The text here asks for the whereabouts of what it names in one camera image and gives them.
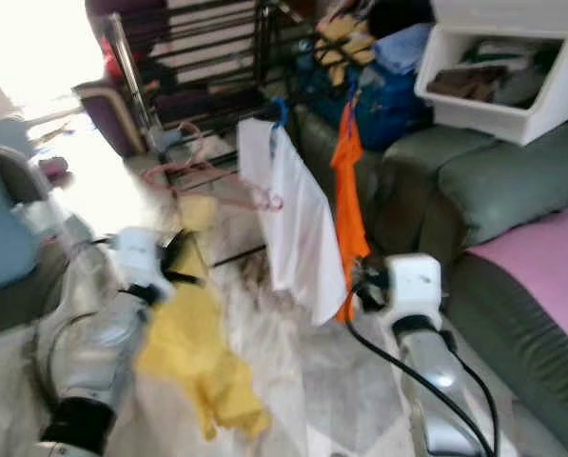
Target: folded clothes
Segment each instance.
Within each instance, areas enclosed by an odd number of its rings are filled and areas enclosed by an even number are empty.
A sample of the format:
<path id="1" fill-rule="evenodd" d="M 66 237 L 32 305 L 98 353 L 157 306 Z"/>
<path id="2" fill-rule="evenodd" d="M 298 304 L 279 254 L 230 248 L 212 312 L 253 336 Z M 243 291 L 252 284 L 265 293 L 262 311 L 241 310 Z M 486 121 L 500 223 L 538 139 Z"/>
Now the folded clothes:
<path id="1" fill-rule="evenodd" d="M 493 103 L 516 107 L 532 105 L 546 76 L 546 73 L 536 67 L 511 73 L 495 90 Z"/>
<path id="2" fill-rule="evenodd" d="M 372 45 L 375 59 L 392 73 L 414 71 L 423 58 L 431 29 L 430 24 L 416 24 L 385 36 Z"/>
<path id="3" fill-rule="evenodd" d="M 468 100 L 490 102 L 499 80 L 507 74 L 504 66 L 480 69 L 442 70 L 427 90 Z"/>
<path id="4" fill-rule="evenodd" d="M 525 56 L 501 57 L 494 60 L 484 60 L 481 62 L 461 62 L 454 69 L 483 69 L 485 67 L 506 67 L 509 71 L 524 71 L 533 65 L 532 59 Z"/>
<path id="5" fill-rule="evenodd" d="M 470 49 L 464 60 L 483 62 L 485 60 L 501 59 L 505 57 L 526 57 L 532 59 L 542 48 L 543 44 L 536 41 L 520 40 L 485 40 Z"/>

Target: white storage box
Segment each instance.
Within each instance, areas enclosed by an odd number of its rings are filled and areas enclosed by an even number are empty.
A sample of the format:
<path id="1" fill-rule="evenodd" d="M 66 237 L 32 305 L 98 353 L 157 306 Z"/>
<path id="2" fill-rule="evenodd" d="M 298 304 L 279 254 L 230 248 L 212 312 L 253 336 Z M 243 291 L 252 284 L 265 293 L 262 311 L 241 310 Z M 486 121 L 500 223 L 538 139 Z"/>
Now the white storage box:
<path id="1" fill-rule="evenodd" d="M 526 145 L 568 120 L 568 0 L 433 0 L 434 27 L 415 91 L 434 106 L 435 122 L 491 133 Z M 481 38 L 556 40 L 558 58 L 530 109 L 431 93 L 427 85 Z"/>

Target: black cable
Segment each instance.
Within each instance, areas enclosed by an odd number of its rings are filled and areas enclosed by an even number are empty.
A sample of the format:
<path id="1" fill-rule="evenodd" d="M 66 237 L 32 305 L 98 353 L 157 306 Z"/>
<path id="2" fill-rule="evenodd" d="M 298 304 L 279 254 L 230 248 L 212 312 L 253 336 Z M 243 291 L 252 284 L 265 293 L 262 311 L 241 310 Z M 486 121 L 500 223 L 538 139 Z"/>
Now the black cable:
<path id="1" fill-rule="evenodd" d="M 218 262 L 216 262 L 214 265 L 212 265 L 210 268 L 214 269 L 217 267 L 221 267 L 222 265 L 226 265 L 226 264 L 230 264 L 232 262 L 237 262 L 238 260 L 244 259 L 252 254 L 255 254 L 257 252 L 260 252 L 262 250 L 266 249 L 266 245 L 260 245 L 257 246 L 256 248 L 252 248 L 250 250 L 246 250 L 244 252 L 241 252 L 239 254 L 235 254 L 232 257 L 228 257 L 224 260 L 220 260 Z"/>
<path id="2" fill-rule="evenodd" d="M 358 286 L 355 286 L 351 289 L 348 298 L 351 297 L 351 295 L 353 295 L 356 292 L 357 288 Z M 421 376 L 418 372 L 416 372 L 414 369 L 409 367 L 403 361 L 395 358 L 391 354 L 385 352 L 384 350 L 375 346 L 370 341 L 366 340 L 363 336 L 361 336 L 358 333 L 358 331 L 355 329 L 353 324 L 351 323 L 349 308 L 350 307 L 347 307 L 345 310 L 345 324 L 347 325 L 347 328 L 349 329 L 349 332 L 353 335 L 353 337 L 356 340 L 358 340 L 363 346 L 370 349 L 372 352 L 374 352 L 379 357 L 381 357 L 383 360 L 389 362 L 394 367 L 400 369 L 405 374 L 407 374 L 415 381 L 417 381 L 419 384 L 421 384 L 423 387 L 425 387 L 427 390 L 432 392 L 440 401 L 442 401 L 453 412 L 455 412 L 455 414 L 459 416 L 459 418 L 472 430 L 472 432 L 474 432 L 476 438 L 480 442 L 480 445 L 484 448 L 487 457 L 498 457 L 497 454 L 494 453 L 493 449 L 491 449 L 488 441 L 486 440 L 486 438 L 484 437 L 484 435 L 482 434 L 476 423 L 465 413 L 465 411 L 463 411 L 463 409 L 461 409 L 450 397 L 448 397 L 448 395 L 446 395 L 445 393 L 440 391 L 437 387 L 432 385 L 429 381 L 427 381 L 427 379 L 425 379 L 423 376 Z"/>
<path id="3" fill-rule="evenodd" d="M 489 406 L 489 410 L 491 412 L 491 421 L 493 422 L 493 453 L 495 456 L 499 456 L 499 415 L 497 413 L 497 405 L 495 403 L 495 399 L 489 390 L 489 387 L 482 381 L 482 379 L 478 376 L 478 374 L 471 369 L 463 360 L 459 357 L 459 355 L 453 352 L 453 355 L 457 357 L 461 366 L 465 370 L 467 374 L 469 374 L 472 379 L 479 385 L 482 393 L 484 394 L 484 398 L 486 398 L 486 403 Z"/>

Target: orange shirt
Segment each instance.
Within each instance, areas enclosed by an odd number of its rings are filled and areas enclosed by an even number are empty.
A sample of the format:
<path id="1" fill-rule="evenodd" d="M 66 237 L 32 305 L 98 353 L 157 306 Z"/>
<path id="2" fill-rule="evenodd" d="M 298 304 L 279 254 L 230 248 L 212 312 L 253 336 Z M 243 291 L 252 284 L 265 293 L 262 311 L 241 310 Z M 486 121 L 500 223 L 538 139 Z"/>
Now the orange shirt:
<path id="1" fill-rule="evenodd" d="M 353 266 L 358 258 L 370 253 L 364 238 L 362 213 L 356 190 L 355 164 L 362 158 L 362 142 L 351 105 L 347 103 L 339 126 L 339 143 L 330 162 L 336 175 L 336 231 L 343 261 L 344 279 L 347 290 L 351 290 Z M 337 320 L 344 322 L 346 309 L 353 320 L 355 312 L 351 307 L 351 297 L 347 299 L 339 312 Z"/>

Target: white towel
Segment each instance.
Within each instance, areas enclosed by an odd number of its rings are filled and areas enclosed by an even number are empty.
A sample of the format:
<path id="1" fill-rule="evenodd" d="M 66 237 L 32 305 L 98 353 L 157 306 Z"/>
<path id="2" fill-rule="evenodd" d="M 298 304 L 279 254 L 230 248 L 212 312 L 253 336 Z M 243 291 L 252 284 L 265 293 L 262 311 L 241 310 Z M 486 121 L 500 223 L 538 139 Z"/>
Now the white towel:
<path id="1" fill-rule="evenodd" d="M 242 178 L 284 200 L 277 212 L 260 212 L 273 289 L 289 290 L 315 325 L 343 304 L 343 264 L 330 206 L 284 129 L 248 119 L 238 129 Z"/>

